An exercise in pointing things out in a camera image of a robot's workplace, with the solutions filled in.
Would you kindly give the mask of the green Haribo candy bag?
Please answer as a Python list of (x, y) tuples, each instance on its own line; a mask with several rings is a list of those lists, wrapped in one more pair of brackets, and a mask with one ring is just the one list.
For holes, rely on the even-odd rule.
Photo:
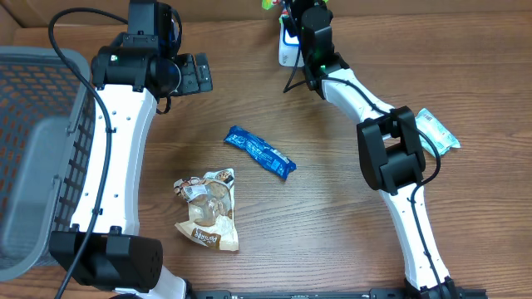
[(284, 18), (288, 16), (288, 10), (286, 8), (286, 5), (288, 4), (288, 1), (286, 0), (262, 0), (261, 1), (261, 7), (263, 10), (272, 10), (273, 8), (280, 6), (282, 8), (280, 17)]

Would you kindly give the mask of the blue snack wrapper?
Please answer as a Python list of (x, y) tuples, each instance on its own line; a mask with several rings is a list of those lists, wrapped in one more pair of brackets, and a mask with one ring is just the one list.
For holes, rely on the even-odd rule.
[(237, 125), (229, 129), (224, 142), (245, 151), (264, 169), (276, 174), (281, 179), (286, 180), (288, 175), (297, 169), (297, 165), (291, 159), (267, 141)]

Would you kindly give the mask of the cookie bag brown white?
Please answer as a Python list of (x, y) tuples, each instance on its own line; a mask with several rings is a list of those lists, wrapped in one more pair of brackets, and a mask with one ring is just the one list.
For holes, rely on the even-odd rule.
[(207, 172), (174, 182), (176, 195), (188, 205), (189, 219), (175, 227), (191, 241), (207, 248), (237, 252), (234, 170)]

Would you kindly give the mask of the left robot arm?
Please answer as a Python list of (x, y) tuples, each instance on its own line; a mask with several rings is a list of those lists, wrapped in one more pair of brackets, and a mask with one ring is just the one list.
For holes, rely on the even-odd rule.
[(133, 1), (127, 30), (102, 47), (83, 81), (95, 102), (91, 152), (80, 200), (49, 251), (66, 279), (119, 298), (184, 298), (186, 281), (163, 264), (159, 240), (143, 238), (138, 193), (145, 142), (158, 104), (213, 88), (205, 54), (180, 52), (178, 12)]

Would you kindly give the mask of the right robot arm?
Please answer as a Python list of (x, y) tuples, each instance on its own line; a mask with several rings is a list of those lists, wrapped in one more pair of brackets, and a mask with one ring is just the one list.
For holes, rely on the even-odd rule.
[(368, 186), (379, 192), (392, 216), (405, 262), (410, 298), (457, 298), (431, 231), (424, 187), (429, 179), (421, 143), (427, 135), (406, 106), (376, 98), (335, 50), (333, 13), (324, 1), (285, 1), (283, 24), (298, 39), (296, 63), (308, 89), (353, 120), (359, 164)]

